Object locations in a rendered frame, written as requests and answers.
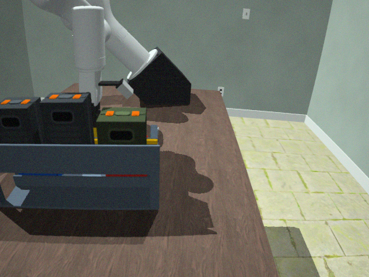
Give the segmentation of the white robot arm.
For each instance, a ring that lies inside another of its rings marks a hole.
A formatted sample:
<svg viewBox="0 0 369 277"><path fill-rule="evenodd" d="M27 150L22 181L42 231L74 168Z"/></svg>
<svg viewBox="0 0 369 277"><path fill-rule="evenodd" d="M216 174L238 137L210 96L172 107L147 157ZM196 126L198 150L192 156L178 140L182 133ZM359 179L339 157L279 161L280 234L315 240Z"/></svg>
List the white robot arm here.
<svg viewBox="0 0 369 277"><path fill-rule="evenodd" d="M129 69L127 79L131 80L140 74L157 54L156 49L147 52L118 23L112 14L110 0L30 1L40 9L59 16L63 24L73 30L74 61L77 68L91 70L105 66L106 48ZM98 86L116 86L126 99L131 97L134 90L124 79L100 81Z"/></svg>

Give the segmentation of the yellow flat bar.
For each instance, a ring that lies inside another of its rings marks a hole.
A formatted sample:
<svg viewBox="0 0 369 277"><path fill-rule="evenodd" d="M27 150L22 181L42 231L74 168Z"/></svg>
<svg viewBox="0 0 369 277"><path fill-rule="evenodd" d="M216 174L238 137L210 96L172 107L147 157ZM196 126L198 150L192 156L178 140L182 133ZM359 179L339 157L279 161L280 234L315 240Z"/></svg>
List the yellow flat bar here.
<svg viewBox="0 0 369 277"><path fill-rule="evenodd" d="M157 144L157 139L146 139L147 144ZM98 144L97 138L95 138L95 144Z"/></svg>

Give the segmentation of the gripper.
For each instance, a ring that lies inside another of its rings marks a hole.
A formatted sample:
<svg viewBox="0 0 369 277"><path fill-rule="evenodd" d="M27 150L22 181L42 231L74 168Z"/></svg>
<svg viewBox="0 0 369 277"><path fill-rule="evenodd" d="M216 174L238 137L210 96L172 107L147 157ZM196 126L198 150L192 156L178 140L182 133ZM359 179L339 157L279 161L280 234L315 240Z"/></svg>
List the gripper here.
<svg viewBox="0 0 369 277"><path fill-rule="evenodd" d="M101 70L103 69L104 66L91 70L77 68L79 71L79 92L90 92L94 128L96 128L96 120L101 112L99 101L102 98L102 86L98 86L98 83L101 81Z"/></svg>

